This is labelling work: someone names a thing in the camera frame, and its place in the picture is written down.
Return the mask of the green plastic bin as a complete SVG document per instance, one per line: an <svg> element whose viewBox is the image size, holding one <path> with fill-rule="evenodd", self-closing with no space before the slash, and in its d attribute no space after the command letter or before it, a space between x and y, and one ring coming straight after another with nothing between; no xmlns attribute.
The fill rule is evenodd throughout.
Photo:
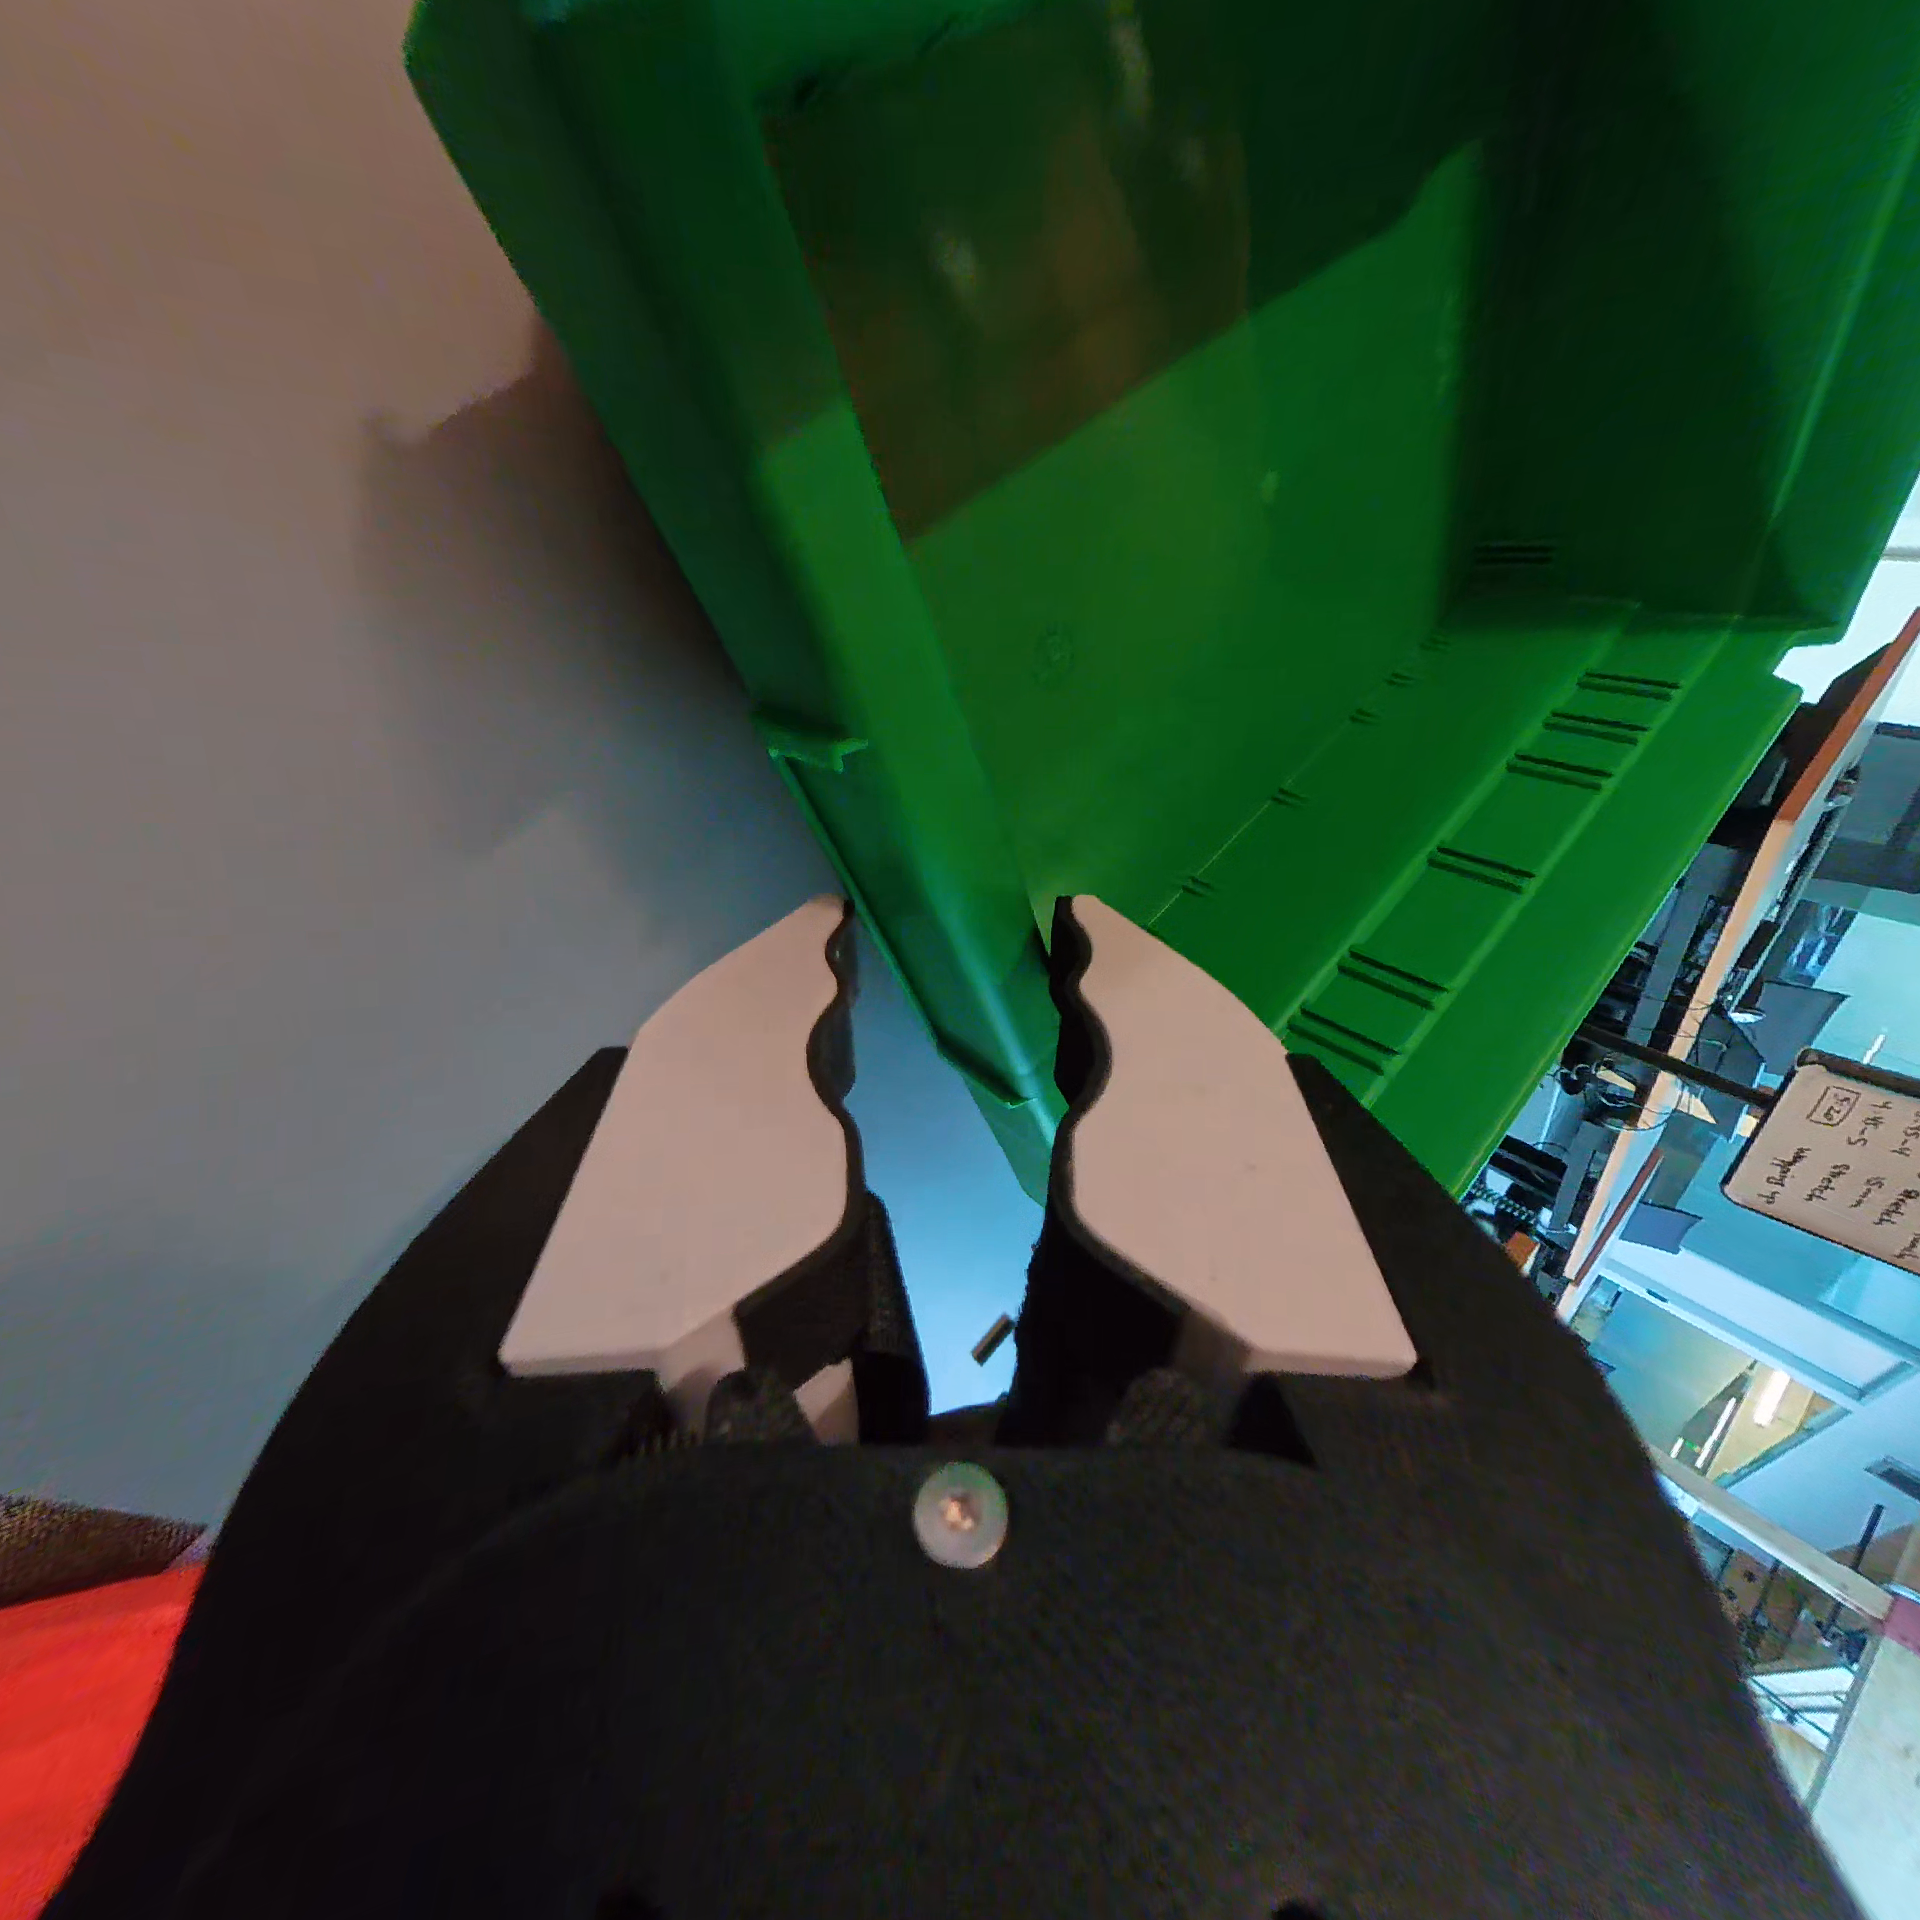
<svg viewBox="0 0 1920 1920"><path fill-rule="evenodd" d="M1030 1194L1099 897L1464 1187L1918 484L1918 4L420 4Z"/></svg>

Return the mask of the person's mottled clothing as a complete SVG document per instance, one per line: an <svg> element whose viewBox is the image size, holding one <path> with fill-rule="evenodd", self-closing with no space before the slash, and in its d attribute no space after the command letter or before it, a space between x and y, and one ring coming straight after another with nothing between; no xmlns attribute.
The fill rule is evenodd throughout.
<svg viewBox="0 0 1920 1920"><path fill-rule="evenodd" d="M3 1607L157 1576L191 1556L205 1524L3 1493Z"/></svg>

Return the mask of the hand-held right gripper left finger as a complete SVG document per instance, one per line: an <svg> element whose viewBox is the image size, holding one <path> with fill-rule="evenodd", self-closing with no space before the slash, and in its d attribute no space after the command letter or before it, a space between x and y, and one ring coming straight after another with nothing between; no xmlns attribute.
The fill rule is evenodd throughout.
<svg viewBox="0 0 1920 1920"><path fill-rule="evenodd" d="M816 897L643 1021L501 1337L502 1372L651 1372L696 1429L717 1383L756 1365L816 1440L856 1436L849 995L849 905Z"/></svg>

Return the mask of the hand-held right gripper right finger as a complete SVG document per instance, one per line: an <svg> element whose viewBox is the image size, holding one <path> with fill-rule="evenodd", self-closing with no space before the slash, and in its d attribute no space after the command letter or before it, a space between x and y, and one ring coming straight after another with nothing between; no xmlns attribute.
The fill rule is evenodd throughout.
<svg viewBox="0 0 1920 1920"><path fill-rule="evenodd" d="M1048 1208L1170 1312L1200 1380L1402 1380L1415 1345L1286 1043L1099 897L1052 905L1058 1015Z"/></svg>

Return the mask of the handwritten whiteboard sign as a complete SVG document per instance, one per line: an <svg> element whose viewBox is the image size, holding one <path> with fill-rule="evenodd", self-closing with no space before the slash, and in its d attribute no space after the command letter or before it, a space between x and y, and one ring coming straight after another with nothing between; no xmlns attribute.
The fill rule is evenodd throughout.
<svg viewBox="0 0 1920 1920"><path fill-rule="evenodd" d="M1803 1051L1719 1179L1756 1218L1918 1272L1918 1080Z"/></svg>

